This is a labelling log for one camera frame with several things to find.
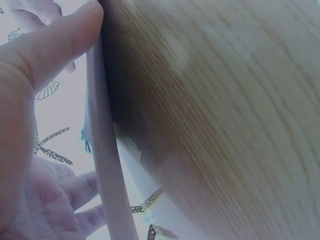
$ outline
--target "polka dot pattern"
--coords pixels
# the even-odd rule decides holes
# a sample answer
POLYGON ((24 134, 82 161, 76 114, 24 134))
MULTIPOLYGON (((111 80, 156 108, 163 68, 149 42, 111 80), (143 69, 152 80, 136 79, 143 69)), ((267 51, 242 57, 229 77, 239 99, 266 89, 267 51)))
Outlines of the polka dot pattern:
POLYGON ((161 196, 161 194, 163 193, 163 191, 161 189, 158 189, 157 191, 155 191, 142 205, 142 209, 145 211, 148 208, 151 207, 152 204, 154 204, 156 202, 156 200, 161 196))
POLYGON ((154 230, 154 227, 150 225, 147 240, 155 240, 156 235, 157 234, 156 234, 156 231, 154 230))
POLYGON ((164 229, 164 228, 157 226, 157 225, 154 225, 154 224, 152 224, 152 227, 153 227, 154 231, 156 232, 156 234, 159 236, 163 236, 167 239, 172 239, 172 240, 179 239, 179 237, 177 235, 175 235, 173 232, 171 232, 167 229, 164 229))
POLYGON ((132 211, 133 214, 138 214, 138 213, 143 213, 144 212, 142 206, 132 206, 131 207, 131 211, 132 211))
POLYGON ((37 127, 37 122, 35 122, 35 143, 34 143, 34 150, 33 150, 33 155, 37 155, 38 151, 41 150, 44 154, 46 154, 48 157, 57 160, 61 163, 69 164, 72 165, 73 162, 70 161, 69 159, 55 153, 54 151, 50 149, 45 149, 43 145, 48 142, 50 139, 53 139, 56 136, 59 136, 60 134, 63 134, 67 131, 70 130, 70 127, 61 129, 59 131, 56 131, 55 133, 51 134, 50 136, 46 137, 44 140, 39 141, 39 132, 38 132, 38 127, 37 127))

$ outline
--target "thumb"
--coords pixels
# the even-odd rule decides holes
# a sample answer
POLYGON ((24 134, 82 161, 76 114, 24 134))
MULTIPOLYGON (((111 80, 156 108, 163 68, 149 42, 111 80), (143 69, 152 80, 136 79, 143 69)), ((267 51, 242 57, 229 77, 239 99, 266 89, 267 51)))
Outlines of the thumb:
POLYGON ((62 16, 60 5, 50 0, 32 1, 28 11, 46 25, 62 16))
POLYGON ((63 16, 38 31, 0 47, 0 55, 39 91, 70 62, 95 43, 102 26, 103 9, 89 1, 74 14, 63 16))
POLYGON ((0 231, 13 217, 34 147, 33 91, 40 90, 96 41, 103 10, 76 13, 0 46, 0 231))

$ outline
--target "patterned fabric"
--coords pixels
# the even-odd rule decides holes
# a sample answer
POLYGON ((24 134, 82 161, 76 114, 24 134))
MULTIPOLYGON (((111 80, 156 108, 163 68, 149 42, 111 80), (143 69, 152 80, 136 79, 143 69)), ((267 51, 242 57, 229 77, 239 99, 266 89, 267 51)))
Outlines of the patterned fabric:
MULTIPOLYGON (((0 24, 0 45, 15 41, 24 35, 1 1, 3 0, 0 0, 0 23, 6 24, 0 24)), ((61 0, 58 3, 62 6, 64 15, 67 15, 74 12, 85 1, 61 0)), ((87 84, 86 57, 81 57, 75 63, 76 71, 73 74, 63 71, 34 97, 36 132, 33 154, 49 161, 68 165, 76 175, 79 175, 93 170, 95 164, 92 146, 84 139, 82 129, 87 84)), ((127 149, 131 146, 130 152, 137 152, 133 142, 124 144, 123 141, 122 143, 119 141, 117 144, 127 149)), ((135 158, 140 156, 140 152, 134 155, 135 158)), ((179 239, 170 230, 156 225, 158 224, 156 218, 150 214, 152 207, 161 199, 163 191, 155 188, 149 197, 143 199, 131 178, 130 171, 123 171, 123 175, 139 239, 179 239)), ((97 198, 80 210, 83 211, 100 203, 100 198, 97 198)), ((103 227, 87 239, 104 240, 108 235, 107 227, 103 227)))

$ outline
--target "finger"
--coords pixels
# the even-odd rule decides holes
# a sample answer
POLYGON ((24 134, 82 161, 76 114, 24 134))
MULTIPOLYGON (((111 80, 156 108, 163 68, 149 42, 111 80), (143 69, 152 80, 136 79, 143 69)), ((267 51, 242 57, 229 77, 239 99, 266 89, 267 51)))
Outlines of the finger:
POLYGON ((0 57, 21 73, 35 91, 40 91, 95 43, 102 21, 101 5, 90 1, 74 14, 3 45, 0 57))
POLYGON ((60 187, 67 194, 74 210, 85 205, 99 193, 95 171, 63 180, 60 187))
POLYGON ((45 25, 62 16, 60 5, 53 1, 31 1, 26 10, 36 15, 45 25))
POLYGON ((102 205, 77 213, 75 217, 85 238, 106 224, 102 205))
POLYGON ((24 33, 33 32, 46 26, 36 15, 29 11, 13 10, 11 14, 24 33))

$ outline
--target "wooden surface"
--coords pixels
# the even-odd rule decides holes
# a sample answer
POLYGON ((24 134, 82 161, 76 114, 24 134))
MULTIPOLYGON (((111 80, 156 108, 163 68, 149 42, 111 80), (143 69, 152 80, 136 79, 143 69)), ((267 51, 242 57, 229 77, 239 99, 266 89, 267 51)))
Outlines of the wooden surface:
POLYGON ((158 225, 183 240, 318 240, 319 3, 103 6, 114 121, 171 201, 150 210, 158 225))

